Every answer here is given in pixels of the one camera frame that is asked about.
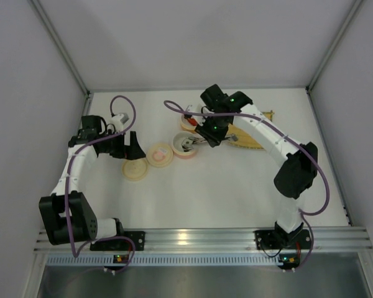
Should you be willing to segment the sushi roll green centre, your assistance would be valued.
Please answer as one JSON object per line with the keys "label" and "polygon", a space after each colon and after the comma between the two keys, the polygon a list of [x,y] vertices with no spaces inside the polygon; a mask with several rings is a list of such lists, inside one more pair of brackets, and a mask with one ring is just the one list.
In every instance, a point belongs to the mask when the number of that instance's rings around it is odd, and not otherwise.
{"label": "sushi roll green centre", "polygon": [[192,146],[193,145],[193,140],[190,139],[185,139],[182,143],[184,147]]}

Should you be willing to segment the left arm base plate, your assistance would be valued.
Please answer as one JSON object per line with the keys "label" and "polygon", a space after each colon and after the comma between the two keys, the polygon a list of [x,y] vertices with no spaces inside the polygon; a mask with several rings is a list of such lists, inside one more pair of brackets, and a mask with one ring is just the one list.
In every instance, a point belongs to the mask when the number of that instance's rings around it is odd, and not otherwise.
{"label": "left arm base plate", "polygon": [[122,236],[99,239],[90,245],[90,251],[144,251],[145,232],[125,231]]}

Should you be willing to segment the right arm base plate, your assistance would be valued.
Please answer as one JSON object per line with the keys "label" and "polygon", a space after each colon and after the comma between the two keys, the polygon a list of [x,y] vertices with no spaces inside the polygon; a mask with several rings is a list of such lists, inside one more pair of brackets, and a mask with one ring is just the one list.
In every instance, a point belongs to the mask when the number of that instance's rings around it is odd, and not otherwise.
{"label": "right arm base plate", "polygon": [[311,247],[309,230],[300,229],[296,232],[286,233],[282,229],[262,229],[254,232],[258,250],[308,250]]}

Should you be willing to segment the sushi roll orange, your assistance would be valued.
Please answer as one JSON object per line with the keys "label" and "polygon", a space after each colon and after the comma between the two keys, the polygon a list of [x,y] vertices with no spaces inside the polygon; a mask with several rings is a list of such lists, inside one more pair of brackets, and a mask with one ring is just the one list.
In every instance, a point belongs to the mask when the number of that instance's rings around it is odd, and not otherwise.
{"label": "sushi roll orange", "polygon": [[182,148],[184,152],[191,152],[194,150],[193,145],[190,143],[182,145]]}

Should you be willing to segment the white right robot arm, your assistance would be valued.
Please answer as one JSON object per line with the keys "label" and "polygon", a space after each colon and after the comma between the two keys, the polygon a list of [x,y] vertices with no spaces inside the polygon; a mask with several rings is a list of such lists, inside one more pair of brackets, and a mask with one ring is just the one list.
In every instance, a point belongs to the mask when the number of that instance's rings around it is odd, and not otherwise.
{"label": "white right robot arm", "polygon": [[280,213],[275,221],[274,237],[283,246],[290,244],[303,227],[297,200],[310,188],[318,174],[315,163],[318,149],[312,142],[292,145],[242,91],[228,95],[216,84],[201,94],[202,104],[188,108],[194,112],[195,131],[216,147],[225,140],[233,125],[249,134],[274,159],[279,167],[274,185],[281,194]]}

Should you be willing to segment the red sausage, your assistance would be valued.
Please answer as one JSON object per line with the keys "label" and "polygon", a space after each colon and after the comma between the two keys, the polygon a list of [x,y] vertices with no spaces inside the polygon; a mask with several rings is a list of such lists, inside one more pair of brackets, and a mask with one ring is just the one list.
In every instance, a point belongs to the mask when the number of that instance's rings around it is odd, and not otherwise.
{"label": "red sausage", "polygon": [[186,121],[192,125],[192,126],[196,126],[196,120],[192,117],[192,116],[184,116],[184,118],[186,119]]}

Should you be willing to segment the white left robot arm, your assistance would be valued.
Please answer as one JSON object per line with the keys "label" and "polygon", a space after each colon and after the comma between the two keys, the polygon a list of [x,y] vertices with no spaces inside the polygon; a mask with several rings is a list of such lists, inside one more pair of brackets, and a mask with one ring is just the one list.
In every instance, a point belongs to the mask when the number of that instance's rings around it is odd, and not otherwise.
{"label": "white left robot arm", "polygon": [[141,160],[145,153],[135,131],[124,142],[126,113],[114,114],[107,122],[98,115],[81,119],[81,128],[68,142],[63,173],[49,196],[39,201],[39,211],[52,245],[87,242],[124,235],[119,219],[97,219],[83,191],[90,169],[100,154],[117,159]]}

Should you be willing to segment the metal tongs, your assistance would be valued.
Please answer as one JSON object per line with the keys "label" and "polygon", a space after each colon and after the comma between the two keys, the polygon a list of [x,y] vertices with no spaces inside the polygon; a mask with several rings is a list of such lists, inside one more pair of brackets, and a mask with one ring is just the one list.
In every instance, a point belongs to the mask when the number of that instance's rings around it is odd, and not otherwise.
{"label": "metal tongs", "polygon": [[[204,139],[202,137],[189,136],[189,137],[184,138],[184,140],[185,139],[193,140],[193,147],[195,145],[199,145],[199,144],[207,143],[208,142],[206,139]],[[235,134],[232,133],[232,134],[226,135],[224,140],[236,142],[236,141],[238,141],[238,137]]]}

